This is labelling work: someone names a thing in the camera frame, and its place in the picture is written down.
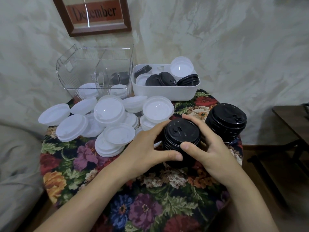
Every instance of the white marbled wall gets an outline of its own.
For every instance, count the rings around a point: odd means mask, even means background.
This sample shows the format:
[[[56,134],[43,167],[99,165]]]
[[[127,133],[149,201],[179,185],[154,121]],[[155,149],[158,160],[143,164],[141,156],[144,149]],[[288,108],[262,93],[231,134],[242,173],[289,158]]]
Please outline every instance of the white marbled wall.
[[[138,63],[189,57],[202,88],[248,116],[245,144],[294,135],[274,105],[309,101],[309,0],[128,0],[132,33],[69,38],[52,0],[0,0],[0,122],[40,134],[37,117],[69,97],[55,62],[75,42],[134,42]]]

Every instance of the left hand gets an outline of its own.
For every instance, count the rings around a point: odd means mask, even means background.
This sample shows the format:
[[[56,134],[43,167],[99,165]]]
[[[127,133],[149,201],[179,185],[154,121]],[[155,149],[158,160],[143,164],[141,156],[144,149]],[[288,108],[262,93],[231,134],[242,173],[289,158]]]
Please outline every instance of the left hand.
[[[141,131],[124,152],[114,160],[112,164],[118,165],[117,169],[124,172],[127,180],[142,175],[156,164],[169,160],[183,160],[178,151],[156,151],[154,149],[154,141],[169,122],[170,120],[164,121],[148,131]]]

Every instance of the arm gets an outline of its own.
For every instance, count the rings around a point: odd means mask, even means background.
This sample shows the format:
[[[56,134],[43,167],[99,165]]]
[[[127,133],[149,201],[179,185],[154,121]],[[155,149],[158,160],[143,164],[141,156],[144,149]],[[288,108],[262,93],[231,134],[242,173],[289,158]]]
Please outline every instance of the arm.
[[[182,155],[177,151],[154,150],[154,141],[168,122],[140,132],[116,160],[103,168],[85,189],[57,210],[35,232],[90,231],[110,199],[128,180],[164,161],[182,161]]]
[[[188,142],[183,142],[181,148],[203,164],[211,176],[226,186],[235,204],[241,231],[278,231],[260,192],[222,139],[203,121],[184,114],[182,117],[199,127],[205,136],[208,149],[205,152]]]

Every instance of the hand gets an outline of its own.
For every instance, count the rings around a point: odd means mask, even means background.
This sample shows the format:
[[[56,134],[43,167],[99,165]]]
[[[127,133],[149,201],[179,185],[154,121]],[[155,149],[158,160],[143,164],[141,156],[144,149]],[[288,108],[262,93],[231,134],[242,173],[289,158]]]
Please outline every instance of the hand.
[[[113,162],[124,171],[127,180],[136,178],[147,172],[151,167],[169,160],[182,161],[178,151],[156,151],[154,142],[170,120],[157,124],[148,131],[141,131],[124,152]]]
[[[208,149],[205,152],[190,142],[183,142],[180,147],[199,161],[218,182],[226,187],[232,186],[239,179],[239,175],[244,174],[244,171],[226,147],[222,138],[216,135],[205,122],[186,114],[182,114],[182,117],[199,127],[205,137]]]

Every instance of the right hand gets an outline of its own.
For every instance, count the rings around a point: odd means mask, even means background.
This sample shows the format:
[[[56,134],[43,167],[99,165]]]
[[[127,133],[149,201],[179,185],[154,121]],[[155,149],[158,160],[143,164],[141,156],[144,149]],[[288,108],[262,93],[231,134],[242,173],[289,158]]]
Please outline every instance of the right hand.
[[[215,134],[205,122],[186,114],[182,114],[182,118],[192,121],[199,127],[208,149],[205,152],[190,142],[183,142],[180,147],[199,161],[212,177],[226,187],[232,186],[235,181],[240,181],[239,178],[245,172],[222,138]]]

